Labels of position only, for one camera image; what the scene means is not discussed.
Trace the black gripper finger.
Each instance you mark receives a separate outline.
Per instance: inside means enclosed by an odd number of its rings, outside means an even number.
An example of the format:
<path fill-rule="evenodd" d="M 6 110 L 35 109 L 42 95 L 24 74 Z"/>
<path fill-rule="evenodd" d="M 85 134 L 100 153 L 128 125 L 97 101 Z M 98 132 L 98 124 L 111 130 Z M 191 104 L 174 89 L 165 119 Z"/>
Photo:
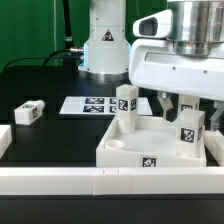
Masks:
<path fill-rule="evenodd" d="M 210 130 L 216 131 L 220 127 L 220 118 L 221 115 L 224 113 L 224 102 L 215 101 L 214 102 L 214 109 L 215 112 L 210 118 Z"/>
<path fill-rule="evenodd" d="M 176 110 L 172 102 L 172 93 L 159 91 L 157 94 L 158 101 L 163 110 L 163 118 L 167 121 L 174 121 L 176 118 Z"/>

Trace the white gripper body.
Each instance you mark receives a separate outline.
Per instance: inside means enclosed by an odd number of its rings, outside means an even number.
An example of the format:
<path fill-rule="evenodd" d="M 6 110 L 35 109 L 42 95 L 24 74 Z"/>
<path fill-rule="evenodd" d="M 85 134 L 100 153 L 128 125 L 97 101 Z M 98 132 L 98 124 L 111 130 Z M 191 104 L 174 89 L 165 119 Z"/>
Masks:
<path fill-rule="evenodd" d="M 138 39 L 131 48 L 129 79 L 135 86 L 224 101 L 224 43 L 208 57 L 175 54 L 166 40 Z"/>

